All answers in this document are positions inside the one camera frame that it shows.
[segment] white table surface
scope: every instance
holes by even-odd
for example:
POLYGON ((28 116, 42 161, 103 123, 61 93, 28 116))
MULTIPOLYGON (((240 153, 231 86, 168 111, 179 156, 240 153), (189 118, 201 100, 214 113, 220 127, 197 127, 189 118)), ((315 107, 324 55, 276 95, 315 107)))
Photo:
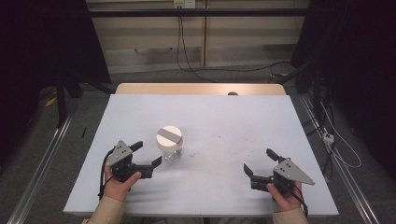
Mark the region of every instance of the white table surface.
POLYGON ((271 195, 250 188, 254 175, 273 174, 271 148, 290 157, 316 181, 303 184, 310 216, 338 215, 332 195, 289 96, 111 95, 64 212, 89 216, 98 204, 106 153, 119 140, 143 141, 133 162, 162 155, 156 133, 175 125, 183 134, 182 157, 163 164, 129 193, 125 214, 142 217, 265 217, 276 210, 271 195))

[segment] hand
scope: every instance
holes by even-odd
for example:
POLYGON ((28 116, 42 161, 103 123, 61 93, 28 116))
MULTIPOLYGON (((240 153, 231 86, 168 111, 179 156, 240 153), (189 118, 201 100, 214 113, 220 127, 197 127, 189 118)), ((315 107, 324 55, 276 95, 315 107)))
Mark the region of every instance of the hand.
POLYGON ((131 188, 134 183, 137 182, 137 180, 140 179, 142 176, 142 173, 136 172, 129 179, 127 179, 125 182, 120 182, 118 181, 115 177, 113 177, 113 174, 111 173, 110 167, 106 166, 105 167, 105 181, 108 182, 106 183, 105 186, 105 195, 109 198, 124 202, 126 197, 128 196, 128 191, 131 188))
MULTIPOLYGON (((277 203, 278 212, 287 212, 301 207, 301 203, 296 198, 294 198, 294 196, 289 193, 281 195, 274 184, 267 184, 267 188, 277 203)), ((301 198, 302 195, 300 194, 300 191, 297 190, 297 188, 302 190, 302 184, 296 181, 295 187, 292 191, 295 195, 301 198)))

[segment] beige sleeve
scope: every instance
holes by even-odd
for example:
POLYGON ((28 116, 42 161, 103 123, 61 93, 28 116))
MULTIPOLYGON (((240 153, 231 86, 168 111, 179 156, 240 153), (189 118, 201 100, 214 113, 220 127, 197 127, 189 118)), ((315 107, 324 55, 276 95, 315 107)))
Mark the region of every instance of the beige sleeve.
POLYGON ((302 208, 296 208, 288 212, 273 213, 273 221, 274 224, 308 224, 302 208))
POLYGON ((107 196, 103 196, 102 200, 96 207, 92 217, 90 219, 84 220, 82 224, 120 223, 124 210, 125 203, 109 198, 107 196))

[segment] table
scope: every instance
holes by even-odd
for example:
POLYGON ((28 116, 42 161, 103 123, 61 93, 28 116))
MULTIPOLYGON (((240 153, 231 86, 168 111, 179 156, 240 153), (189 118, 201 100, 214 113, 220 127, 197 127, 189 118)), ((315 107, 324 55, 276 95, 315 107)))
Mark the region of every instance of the table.
POLYGON ((266 156, 268 147, 291 157, 316 181, 315 186, 303 187, 311 216, 337 215, 292 102, 282 89, 262 84, 121 84, 110 97, 64 211, 77 216, 94 211, 103 157, 120 139, 127 145, 143 141, 134 162, 148 164, 162 155, 156 132, 176 125, 184 136, 181 160, 163 161, 153 178, 139 180, 126 202, 126 215, 269 216, 276 204, 270 194, 250 188, 243 170, 246 163, 255 175, 271 175, 277 162, 266 156), (240 95, 221 95, 229 91, 240 95), (260 95, 266 92, 272 95, 260 95))

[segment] white cable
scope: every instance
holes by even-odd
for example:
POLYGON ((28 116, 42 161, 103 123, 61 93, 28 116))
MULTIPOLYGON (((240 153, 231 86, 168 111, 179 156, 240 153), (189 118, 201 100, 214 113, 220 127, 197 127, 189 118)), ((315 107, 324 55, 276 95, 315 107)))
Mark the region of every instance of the white cable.
MULTIPOLYGON (((324 113, 326 114, 326 117, 327 117, 327 119, 329 120, 330 125, 332 125, 332 121, 331 121, 331 119, 330 119, 330 117, 329 117, 329 114, 328 114, 327 111, 326 111, 326 108, 324 107, 324 105, 323 105, 322 102, 320 102, 320 104, 321 104, 321 106, 322 106, 323 109, 324 109, 324 113)), ((332 147, 331 147, 329 144, 327 144, 327 145, 329 146, 329 150, 334 154, 334 157, 337 158, 339 161, 341 161, 341 162, 342 162, 343 164, 345 164, 346 166, 349 166, 349 167, 351 167, 351 168, 359 168, 359 167, 361 167, 361 158, 359 157, 358 153, 356 153, 356 151, 353 149, 353 147, 341 136, 341 134, 340 134, 339 132, 337 132, 337 130, 335 130, 335 128, 334 128, 333 125, 332 125, 332 129, 333 129, 333 130, 335 131, 335 133, 337 133, 337 135, 346 143, 346 145, 349 146, 349 148, 353 151, 353 153, 356 155, 356 157, 357 157, 358 160, 359 160, 359 165, 354 166, 354 165, 351 165, 351 164, 347 163, 347 162, 344 161, 340 156, 338 156, 337 153, 335 153, 335 152, 332 150, 332 147)))

